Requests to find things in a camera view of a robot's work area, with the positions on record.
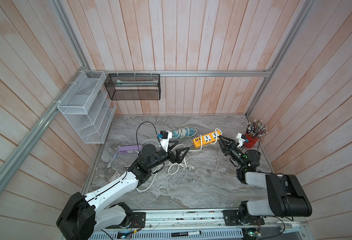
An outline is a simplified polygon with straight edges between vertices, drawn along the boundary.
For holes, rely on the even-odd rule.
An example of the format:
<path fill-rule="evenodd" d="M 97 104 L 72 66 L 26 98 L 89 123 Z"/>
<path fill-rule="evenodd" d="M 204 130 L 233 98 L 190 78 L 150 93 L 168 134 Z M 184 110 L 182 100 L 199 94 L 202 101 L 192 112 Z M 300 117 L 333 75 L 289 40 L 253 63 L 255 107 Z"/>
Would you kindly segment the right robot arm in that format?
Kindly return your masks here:
<path fill-rule="evenodd" d="M 312 206 L 295 175 L 273 174 L 257 171 L 261 153 L 258 150 L 241 151 L 238 141 L 222 135 L 218 143 L 225 156 L 237 167 L 237 179 L 246 185 L 267 190 L 267 198 L 257 201 L 242 201 L 238 210 L 238 221 L 242 225 L 262 223 L 263 217 L 309 217 Z"/>

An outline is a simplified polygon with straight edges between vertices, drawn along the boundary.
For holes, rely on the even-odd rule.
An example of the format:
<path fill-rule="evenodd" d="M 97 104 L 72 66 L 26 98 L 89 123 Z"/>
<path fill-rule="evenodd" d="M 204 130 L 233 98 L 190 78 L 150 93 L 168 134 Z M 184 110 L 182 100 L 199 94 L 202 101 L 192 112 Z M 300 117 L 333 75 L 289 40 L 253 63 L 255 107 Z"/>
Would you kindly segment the orange power strip with cord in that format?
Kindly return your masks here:
<path fill-rule="evenodd" d="M 192 142 L 195 150 L 192 150 L 192 152 L 199 152 L 202 150 L 203 146 L 216 144 L 218 141 L 218 136 L 221 134 L 222 131 L 216 128 L 214 132 L 194 138 Z"/>

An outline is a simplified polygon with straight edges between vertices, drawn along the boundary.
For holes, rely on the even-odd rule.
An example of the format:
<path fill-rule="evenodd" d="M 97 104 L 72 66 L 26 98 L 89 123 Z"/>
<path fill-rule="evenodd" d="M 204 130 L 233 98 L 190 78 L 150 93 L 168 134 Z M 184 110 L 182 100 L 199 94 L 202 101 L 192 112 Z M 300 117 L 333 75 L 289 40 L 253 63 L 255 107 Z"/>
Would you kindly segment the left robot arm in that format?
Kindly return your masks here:
<path fill-rule="evenodd" d="M 87 240 L 95 231 L 110 226 L 127 227 L 133 224 L 133 212 L 124 203 L 109 205 L 124 194 L 135 190 L 152 175 L 152 168 L 164 164 L 181 163 L 189 148 L 157 150 L 154 145 L 142 147 L 136 160 L 125 174 L 104 187 L 82 195 L 73 194 L 67 201 L 56 225 L 67 240 Z"/>

